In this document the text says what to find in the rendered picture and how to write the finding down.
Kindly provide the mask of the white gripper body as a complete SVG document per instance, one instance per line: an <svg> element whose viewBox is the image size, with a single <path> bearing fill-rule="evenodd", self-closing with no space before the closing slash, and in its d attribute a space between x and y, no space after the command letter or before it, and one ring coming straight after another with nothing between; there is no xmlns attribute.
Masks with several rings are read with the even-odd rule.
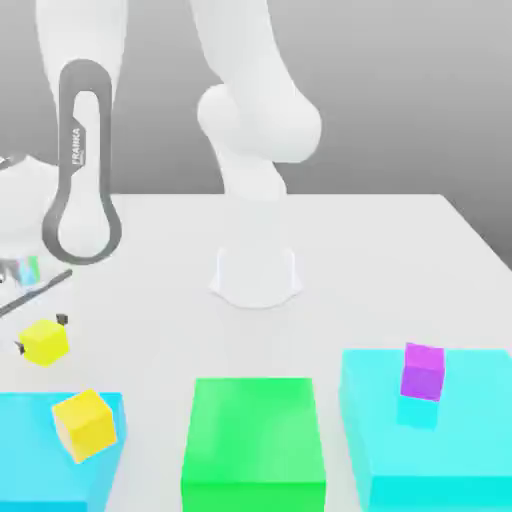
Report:
<svg viewBox="0 0 512 512"><path fill-rule="evenodd" d="M0 318L6 316L7 314L21 307L22 305L38 297L39 295L47 292L48 290L62 283L66 279L69 279L72 275L73 270L66 269L65 271L51 278L46 284L37 286L35 289L23 292L20 296L16 297L15 299L9 300L5 305L0 306Z"/></svg>

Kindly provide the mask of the small lime yellow cube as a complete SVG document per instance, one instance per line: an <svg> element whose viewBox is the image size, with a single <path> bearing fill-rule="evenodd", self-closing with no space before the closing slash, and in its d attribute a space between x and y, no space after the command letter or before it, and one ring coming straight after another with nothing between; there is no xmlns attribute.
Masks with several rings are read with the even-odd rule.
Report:
<svg viewBox="0 0 512 512"><path fill-rule="evenodd" d="M24 358L47 367L69 352L66 328L63 324L41 319L18 335Z"/></svg>

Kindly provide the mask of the small golden yellow cube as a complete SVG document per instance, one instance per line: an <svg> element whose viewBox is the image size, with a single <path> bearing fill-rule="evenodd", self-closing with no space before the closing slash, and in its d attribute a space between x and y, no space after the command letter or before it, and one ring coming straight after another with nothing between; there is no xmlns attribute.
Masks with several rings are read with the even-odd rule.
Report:
<svg viewBox="0 0 512 512"><path fill-rule="evenodd" d="M55 404L52 416L58 438L75 464L117 442L112 409L93 389Z"/></svg>

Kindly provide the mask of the small purple cube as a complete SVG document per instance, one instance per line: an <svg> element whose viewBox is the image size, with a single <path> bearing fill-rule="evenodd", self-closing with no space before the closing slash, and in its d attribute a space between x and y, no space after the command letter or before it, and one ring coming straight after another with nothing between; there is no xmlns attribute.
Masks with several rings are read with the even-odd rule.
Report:
<svg viewBox="0 0 512 512"><path fill-rule="evenodd" d="M438 402L445 378L445 350L407 343L404 351L400 394L402 396Z"/></svg>

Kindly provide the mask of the small cyan cube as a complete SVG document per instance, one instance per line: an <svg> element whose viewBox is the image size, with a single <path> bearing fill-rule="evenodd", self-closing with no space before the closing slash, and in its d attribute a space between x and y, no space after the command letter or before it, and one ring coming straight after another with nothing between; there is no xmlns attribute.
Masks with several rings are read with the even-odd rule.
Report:
<svg viewBox="0 0 512 512"><path fill-rule="evenodd" d="M415 429L435 430L439 403L400 395L397 401L397 423Z"/></svg>

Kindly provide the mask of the large sky blue box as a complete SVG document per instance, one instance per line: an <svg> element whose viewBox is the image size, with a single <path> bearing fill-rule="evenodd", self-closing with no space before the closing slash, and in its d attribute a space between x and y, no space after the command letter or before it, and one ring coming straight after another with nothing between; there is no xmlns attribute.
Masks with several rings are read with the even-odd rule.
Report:
<svg viewBox="0 0 512 512"><path fill-rule="evenodd" d="M0 392L0 512L105 512L127 434L122 394L102 392L118 441L77 464L52 407L70 392Z"/></svg>

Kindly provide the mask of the large green box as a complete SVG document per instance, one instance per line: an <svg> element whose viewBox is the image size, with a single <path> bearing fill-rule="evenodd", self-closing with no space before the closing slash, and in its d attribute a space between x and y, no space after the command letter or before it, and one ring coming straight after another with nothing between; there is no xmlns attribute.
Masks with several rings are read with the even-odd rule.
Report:
<svg viewBox="0 0 512 512"><path fill-rule="evenodd" d="M182 512L325 512L326 489L311 379L196 380Z"/></svg>

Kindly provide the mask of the large cyan box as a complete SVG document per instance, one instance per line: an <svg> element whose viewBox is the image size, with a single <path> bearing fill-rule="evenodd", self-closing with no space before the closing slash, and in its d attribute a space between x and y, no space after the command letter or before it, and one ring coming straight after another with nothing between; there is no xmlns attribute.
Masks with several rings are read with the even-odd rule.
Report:
<svg viewBox="0 0 512 512"><path fill-rule="evenodd" d="M435 430L397 423L404 353L349 349L339 401L362 512L512 512L512 356L449 350Z"/></svg>

